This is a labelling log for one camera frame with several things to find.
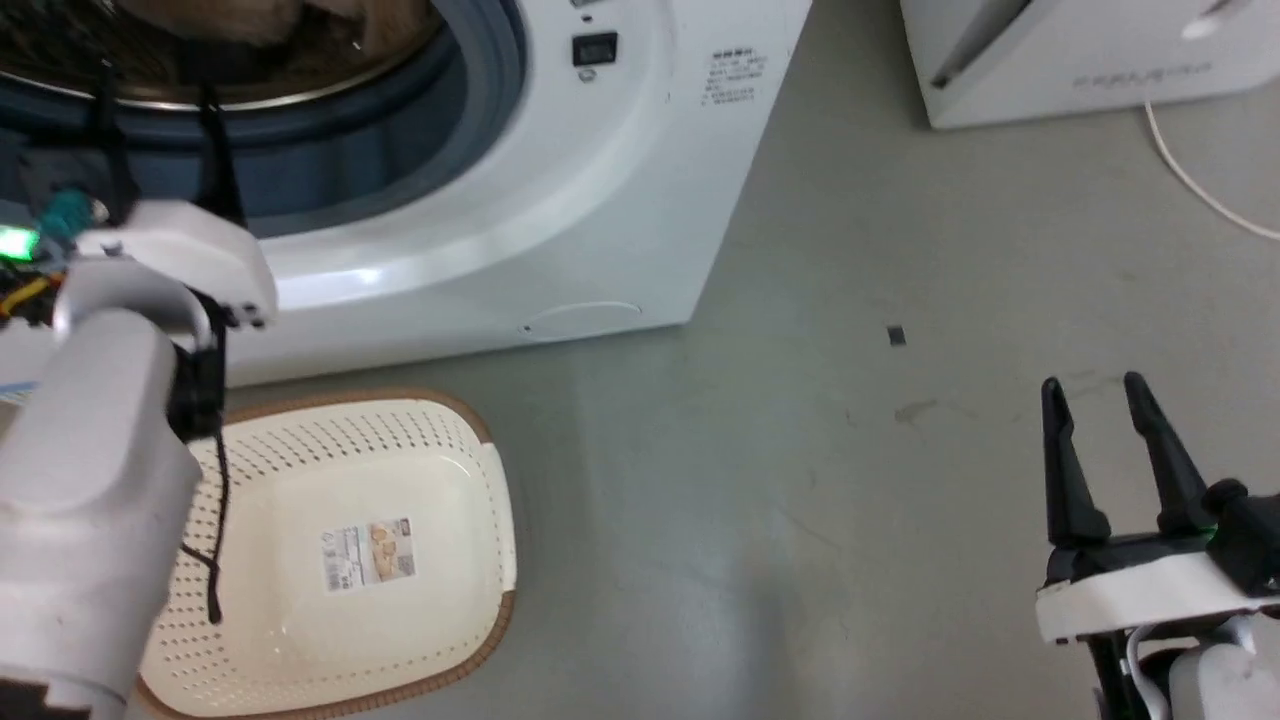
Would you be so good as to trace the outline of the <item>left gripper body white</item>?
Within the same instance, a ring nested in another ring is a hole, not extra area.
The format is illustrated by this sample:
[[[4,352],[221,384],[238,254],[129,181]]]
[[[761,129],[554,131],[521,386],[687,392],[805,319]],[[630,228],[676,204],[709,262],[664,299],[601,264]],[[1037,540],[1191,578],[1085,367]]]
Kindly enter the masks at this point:
[[[60,190],[33,227],[3,227],[3,325],[69,333],[101,313],[169,333],[262,328],[278,288],[251,232],[192,202],[145,200],[122,225],[100,201]]]

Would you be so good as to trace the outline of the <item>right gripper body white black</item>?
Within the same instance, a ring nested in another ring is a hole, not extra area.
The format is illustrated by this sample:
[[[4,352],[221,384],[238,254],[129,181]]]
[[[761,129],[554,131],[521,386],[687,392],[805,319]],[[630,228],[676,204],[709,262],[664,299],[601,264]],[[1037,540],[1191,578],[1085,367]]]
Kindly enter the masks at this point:
[[[1233,616],[1277,618],[1277,496],[1221,480],[1204,501],[1217,523],[1204,533],[1053,548],[1036,594],[1041,639],[1068,644],[1143,626],[1175,637]]]

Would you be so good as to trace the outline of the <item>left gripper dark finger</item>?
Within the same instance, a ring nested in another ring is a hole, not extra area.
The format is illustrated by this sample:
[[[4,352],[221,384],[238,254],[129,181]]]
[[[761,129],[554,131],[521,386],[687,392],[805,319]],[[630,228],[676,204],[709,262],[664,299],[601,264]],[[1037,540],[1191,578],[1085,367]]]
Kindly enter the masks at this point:
[[[200,90],[198,117],[204,132],[198,206],[247,229],[233,151],[214,88]]]
[[[116,122],[116,68],[110,60],[99,61],[99,77],[92,102],[92,137],[102,154],[106,179],[100,184],[99,201],[105,206],[108,225],[123,225],[140,196],[131,169],[125,136]]]

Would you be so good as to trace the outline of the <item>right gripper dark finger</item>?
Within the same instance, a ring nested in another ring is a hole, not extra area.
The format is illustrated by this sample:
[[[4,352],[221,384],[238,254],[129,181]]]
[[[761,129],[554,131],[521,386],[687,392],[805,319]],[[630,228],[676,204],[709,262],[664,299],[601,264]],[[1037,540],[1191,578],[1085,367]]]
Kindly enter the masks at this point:
[[[1135,432],[1146,442],[1160,501],[1158,530],[1165,536],[1203,534],[1215,520],[1203,506],[1207,491],[1201,471],[1146,378],[1128,372],[1123,379]]]
[[[1042,383],[1041,409],[1048,541],[1056,548],[1102,544],[1111,537],[1111,525],[1092,498],[1073,443],[1073,414],[1059,378],[1050,377]]]

